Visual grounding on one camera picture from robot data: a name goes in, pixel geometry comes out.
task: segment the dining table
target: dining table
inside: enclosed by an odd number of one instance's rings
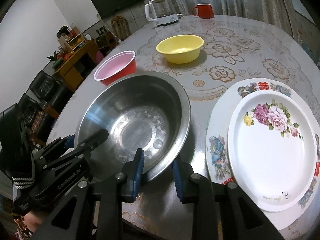
[[[196,60],[176,65],[164,59],[156,46],[181,34],[200,36],[204,45]],[[191,124],[180,155],[194,172],[207,178],[210,178],[205,159],[208,120],[219,97],[233,84],[251,78],[282,82],[303,98],[317,122],[320,121],[320,71],[302,47],[276,26],[234,16],[215,15],[212,19],[184,16],[171,25],[146,24],[106,58],[126,50],[136,52],[136,73],[165,73],[186,90]],[[92,101],[106,89],[94,80],[94,72],[77,88],[59,115],[47,143],[73,135]],[[215,177],[211,180],[221,182]],[[315,223],[320,212],[320,193],[314,190],[311,194],[309,203],[301,207],[302,215],[279,230],[285,239],[299,239]],[[193,204],[180,203],[170,168],[144,185],[134,203],[122,204],[122,217],[165,239],[191,239]]]

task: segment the pink object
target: pink object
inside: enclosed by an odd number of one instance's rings
[[[103,59],[104,59],[104,55],[100,51],[98,51],[96,54],[96,61],[100,63]]]
[[[134,73],[137,68],[135,56],[134,51],[128,50],[108,58],[94,73],[94,80],[107,86],[121,77]]]

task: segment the yellow bowl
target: yellow bowl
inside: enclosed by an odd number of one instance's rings
[[[175,64],[188,63],[199,57],[204,40],[196,35],[177,35],[161,41],[156,50],[167,61]]]

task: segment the mug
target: mug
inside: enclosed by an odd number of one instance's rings
[[[198,14],[194,14],[193,10],[197,8]],[[209,3],[202,3],[198,4],[197,6],[193,7],[192,9],[193,16],[199,16],[200,18],[213,18],[214,13],[211,4]]]

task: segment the silver bolt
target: silver bolt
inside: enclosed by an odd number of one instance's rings
[[[234,183],[233,181],[231,181],[231,182],[228,183],[228,187],[231,188],[231,189],[234,189],[234,188],[237,187],[237,184]]]
[[[116,178],[117,179],[122,179],[122,178],[124,178],[124,176],[125,176],[125,174],[123,172],[116,173]]]
[[[88,183],[87,183],[85,180],[82,180],[81,182],[78,183],[78,186],[79,186],[80,188],[84,188],[84,187],[86,187],[87,185],[88,185]]]
[[[191,174],[191,178],[193,179],[200,179],[201,178],[201,175],[199,173],[192,173]]]

